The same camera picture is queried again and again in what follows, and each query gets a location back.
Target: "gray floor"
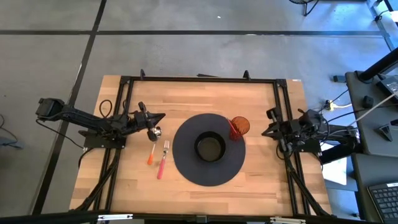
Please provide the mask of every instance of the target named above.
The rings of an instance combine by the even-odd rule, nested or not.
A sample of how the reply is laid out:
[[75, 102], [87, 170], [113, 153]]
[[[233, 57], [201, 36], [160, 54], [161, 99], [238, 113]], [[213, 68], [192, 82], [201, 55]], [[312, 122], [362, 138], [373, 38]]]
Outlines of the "gray floor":
[[[99, 5], [100, 0], [2, 0], [0, 29], [91, 29]], [[302, 6], [288, 0], [113, 0], [108, 1], [99, 28], [378, 30], [366, 3], [321, 1], [303, 17]], [[25, 144], [23, 150], [0, 149], [1, 217], [30, 211], [55, 136], [35, 124], [37, 102], [40, 97], [67, 101], [87, 40], [87, 36], [0, 35], [0, 113], [6, 119], [4, 127]], [[76, 108], [93, 111], [103, 75], [138, 75], [141, 68], [148, 76], [241, 77], [249, 70], [253, 78], [301, 79], [308, 106], [314, 108], [346, 90], [345, 84], [331, 82], [331, 76], [364, 70], [388, 52], [380, 37], [101, 36], [95, 40]], [[349, 103], [349, 96], [336, 103]], [[67, 135], [82, 144], [79, 129], [70, 125]], [[44, 212], [67, 211], [80, 154], [65, 141]]]

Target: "wooden tabletop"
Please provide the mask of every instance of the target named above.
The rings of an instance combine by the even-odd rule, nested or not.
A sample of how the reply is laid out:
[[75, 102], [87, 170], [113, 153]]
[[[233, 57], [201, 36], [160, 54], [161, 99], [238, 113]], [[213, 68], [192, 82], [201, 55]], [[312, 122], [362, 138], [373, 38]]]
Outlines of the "wooden tabletop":
[[[120, 76], [104, 76], [95, 115], [100, 116], [101, 101], [115, 102], [119, 81]], [[287, 83], [292, 111], [298, 118], [297, 109], [307, 109], [302, 83], [299, 80], [288, 80]], [[280, 96], [284, 104], [282, 90]], [[129, 110], [138, 110], [140, 101], [151, 113], [166, 114], [158, 124], [162, 128], [162, 137], [155, 147], [154, 163], [148, 166], [153, 142], [148, 140], [146, 131], [128, 136], [126, 148], [121, 152], [112, 212], [292, 215], [285, 164], [275, 154], [277, 141], [261, 136], [271, 122], [266, 111], [275, 107], [271, 84], [139, 81], [134, 82]], [[109, 105], [104, 103], [102, 110], [106, 114]], [[202, 113], [220, 114], [230, 119], [244, 116], [250, 121], [250, 131], [244, 135], [246, 158], [241, 170], [225, 184], [216, 187], [196, 185], [179, 173], [170, 148], [163, 178], [158, 180], [164, 141], [169, 140], [171, 147], [180, 125]], [[97, 184], [103, 155], [104, 149], [94, 149], [82, 160], [70, 208], [79, 206]], [[306, 186], [323, 209], [331, 212], [318, 159], [312, 154], [300, 155]], [[302, 212], [299, 192], [296, 186], [299, 211]]]

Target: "utensil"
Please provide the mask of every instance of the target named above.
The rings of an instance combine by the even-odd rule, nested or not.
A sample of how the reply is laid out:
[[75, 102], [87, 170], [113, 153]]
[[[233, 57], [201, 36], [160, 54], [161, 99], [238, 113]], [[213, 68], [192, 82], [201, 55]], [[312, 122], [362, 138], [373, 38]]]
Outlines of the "utensil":
[[152, 165], [152, 161], [153, 161], [153, 159], [154, 159], [155, 147], [156, 147], [156, 142], [154, 143], [154, 147], [152, 148], [152, 152], [151, 152], [150, 155], [149, 155], [148, 162], [147, 162], [148, 165]]
[[163, 158], [162, 158], [162, 161], [160, 162], [159, 171], [157, 173], [157, 178], [159, 180], [162, 178], [164, 164], [166, 161], [166, 155], [167, 155], [167, 152], [169, 151], [169, 147], [170, 147], [170, 141], [169, 140], [164, 141]]
[[231, 121], [228, 121], [229, 125], [231, 126], [229, 138], [233, 141], [237, 141], [241, 136], [250, 130], [250, 122], [242, 116], [237, 116]]

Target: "cable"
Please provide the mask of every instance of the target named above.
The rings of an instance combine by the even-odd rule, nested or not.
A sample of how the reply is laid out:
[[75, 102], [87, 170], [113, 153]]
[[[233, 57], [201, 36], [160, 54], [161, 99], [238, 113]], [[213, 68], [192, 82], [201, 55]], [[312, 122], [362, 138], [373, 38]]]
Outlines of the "cable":
[[321, 142], [323, 142], [324, 140], [328, 139], [328, 137], [329, 137], [329, 135], [330, 135], [330, 125], [329, 125], [329, 121], [326, 120], [325, 118], [324, 118], [323, 120], [326, 122], [326, 126], [327, 126], [327, 128], [328, 128], [328, 132], [327, 132], [326, 136], [321, 140]]
[[381, 20], [381, 19], [383, 18], [382, 14], [384, 14], [384, 13], [386, 13], [386, 12], [389, 12], [389, 11], [390, 11], [390, 10], [385, 10], [385, 11], [380, 12], [379, 15], [377, 15], [377, 16], [374, 18], [374, 20], [375, 20], [375, 21]]
[[41, 124], [39, 121], [40, 121], [39, 119], [36, 119], [36, 123], [39, 124], [40, 126], [43, 126], [43, 127], [45, 127], [45, 128], [47, 128], [47, 129], [49, 129], [49, 130], [51, 130], [51, 131], [53, 131], [53, 132], [55, 132], [55, 133], [61, 135], [61, 136], [63, 136], [63, 137], [65, 137], [65, 138], [69, 139], [69, 140], [70, 140], [72, 143], [74, 143], [76, 146], [78, 146], [79, 148], [82, 148], [82, 149], [83, 149], [83, 146], [77, 144], [77, 143], [76, 143], [74, 140], [72, 140], [70, 137], [68, 137], [68, 136], [66, 136], [66, 135], [64, 135], [64, 134], [61, 134], [61, 133], [59, 133], [58, 131], [56, 131], [56, 130], [54, 130], [54, 129], [52, 129], [52, 128], [50, 128], [50, 127], [44, 125], [44, 124]]
[[50, 120], [50, 119], [55, 118], [56, 116], [59, 116], [61, 114], [75, 114], [77, 116], [81, 116], [82, 118], [86, 118], [86, 119], [89, 119], [89, 120], [92, 120], [92, 121], [98, 121], [98, 120], [104, 119], [104, 118], [89, 118], [87, 116], [84, 116], [82, 114], [79, 114], [79, 113], [76, 113], [76, 112], [72, 112], [72, 111], [59, 112], [59, 113], [57, 113], [57, 114], [55, 114], [53, 116], [43, 117], [43, 118]]
[[[283, 161], [284, 161], [285, 159], [279, 156], [279, 153], [278, 153], [279, 150], [278, 150], [278, 149], [279, 149], [279, 144], [276, 145], [276, 156], [277, 156], [280, 160], [283, 160]], [[290, 152], [288, 158], [290, 158], [290, 157], [292, 156], [292, 154], [293, 154], [293, 152]]]
[[330, 103], [330, 108], [326, 108], [326, 109], [327, 109], [328, 111], [333, 111], [333, 110], [335, 110], [336, 108], [347, 108], [347, 107], [350, 107], [350, 106], [352, 106], [351, 103], [348, 104], [348, 105], [343, 105], [343, 106], [336, 105], [335, 103]]
[[94, 148], [88, 148], [87, 151], [85, 151], [79, 158], [79, 163], [78, 163], [78, 168], [80, 168], [80, 164], [81, 164], [81, 160], [83, 159], [83, 157], [89, 153], [91, 150], [93, 150]]
[[[398, 106], [398, 103], [395, 103], [395, 104], [393, 104], [393, 105], [387, 105], [387, 106], [379, 106], [379, 107], [377, 107], [376, 109], [379, 109], [379, 108], [388, 108], [388, 107], [391, 107], [391, 106]], [[342, 117], [344, 117], [344, 116], [347, 116], [347, 115], [350, 115], [350, 114], [353, 114], [353, 113], [358, 113], [358, 112], [366, 111], [366, 110], [368, 110], [368, 109], [361, 109], [361, 110], [357, 110], [357, 111], [352, 111], [352, 112], [349, 112], [349, 113], [345, 113], [345, 114], [343, 114], [343, 115], [340, 115], [340, 116], [337, 116], [337, 117], [335, 117], [335, 118], [332, 118], [332, 119], [328, 120], [328, 122], [334, 121], [334, 120], [336, 120], [336, 119], [338, 119], [338, 118], [342, 118]]]
[[[109, 104], [111, 105], [111, 108], [109, 109], [109, 111], [108, 111], [108, 113], [106, 114], [106, 116], [102, 113], [102, 108], [101, 108], [101, 107], [102, 107], [102, 104], [105, 103], [105, 102], [109, 102]], [[107, 118], [107, 117], [111, 114], [112, 108], [113, 108], [113, 105], [112, 105], [112, 102], [111, 102], [110, 100], [103, 100], [103, 101], [99, 104], [99, 113], [102, 115], [103, 118]]]
[[3, 115], [0, 114], [0, 116], [1, 116], [1, 119], [2, 119], [2, 122], [1, 122], [1, 124], [0, 124], [0, 129], [2, 129], [3, 131], [7, 132], [8, 134], [10, 134], [10, 135], [15, 139], [15, 141], [13, 141], [13, 142], [4, 143], [4, 144], [1, 144], [0, 146], [9, 146], [9, 145], [11, 145], [11, 144], [17, 143], [17, 142], [18, 142], [17, 136], [15, 136], [15, 134], [13, 134], [12, 132], [8, 131], [7, 129], [5, 129], [5, 128], [3, 127], [3, 126], [4, 126], [4, 123], [6, 122], [6, 120], [4, 119], [4, 116], [3, 116]]
[[309, 15], [309, 14], [312, 12], [312, 10], [315, 8], [315, 6], [317, 6], [318, 2], [319, 2], [319, 0], [317, 0], [317, 1], [314, 3], [314, 5], [312, 6], [312, 8], [311, 8], [308, 12], [307, 12], [307, 4], [305, 4], [305, 14], [304, 14], [304, 16]]
[[359, 120], [361, 120], [362, 118], [364, 118], [366, 115], [368, 115], [370, 112], [372, 112], [374, 109], [376, 109], [378, 106], [382, 105], [384, 102], [386, 102], [387, 100], [390, 100], [393, 96], [398, 95], [398, 91], [396, 91], [395, 93], [391, 94], [389, 97], [387, 97], [386, 99], [382, 100], [380, 103], [376, 104], [375, 106], [373, 106], [368, 112], [366, 112], [365, 114], [363, 114], [362, 116], [360, 116], [358, 119], [356, 119], [355, 121], [353, 121], [351, 124], [349, 124], [348, 126], [353, 125], [355, 122], [358, 122]]
[[124, 100], [123, 103], [122, 103], [123, 109], [124, 109], [124, 107], [126, 106], [126, 102], [127, 102], [127, 100]]
[[[344, 93], [346, 93], [347, 91], [348, 91], [348, 89], [347, 89], [346, 91], [344, 91], [342, 94], [338, 95], [334, 100], [330, 101], [330, 102], [329, 102], [329, 105], [330, 105], [332, 102], [336, 101], [336, 100], [337, 100], [338, 98], [340, 98], [341, 96], [343, 96]], [[324, 104], [324, 105], [322, 106], [322, 109], [321, 109], [319, 112], [323, 111], [327, 106], [328, 106], [327, 104]]]
[[289, 0], [291, 3], [294, 3], [294, 4], [307, 4], [307, 3], [310, 3], [310, 2], [312, 2], [313, 0]]
[[[330, 133], [328, 136], [333, 136], [334, 134], [339, 133], [339, 132], [342, 132], [342, 131], [354, 131], [354, 130], [357, 130], [357, 128], [352, 128], [352, 129], [348, 129], [348, 128], [349, 128], [349, 126], [347, 127], [347, 129], [341, 129], [341, 130], [333, 131], [333, 132]], [[321, 143], [324, 144], [326, 140], [327, 140], [327, 138], [323, 138], [322, 141], [321, 141]]]
[[322, 109], [322, 107], [311, 108], [310, 110]]

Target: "fork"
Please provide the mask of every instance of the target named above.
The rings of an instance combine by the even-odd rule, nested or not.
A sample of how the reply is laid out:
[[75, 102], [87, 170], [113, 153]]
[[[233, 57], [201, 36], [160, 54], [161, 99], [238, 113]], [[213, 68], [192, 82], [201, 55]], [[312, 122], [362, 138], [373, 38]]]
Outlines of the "fork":
[[157, 178], [159, 180], [162, 178], [164, 164], [165, 164], [165, 161], [166, 161], [166, 155], [167, 155], [167, 152], [169, 151], [169, 147], [170, 147], [170, 141], [169, 140], [164, 141], [163, 158], [162, 158], [162, 161], [160, 162], [159, 171], [157, 173]]

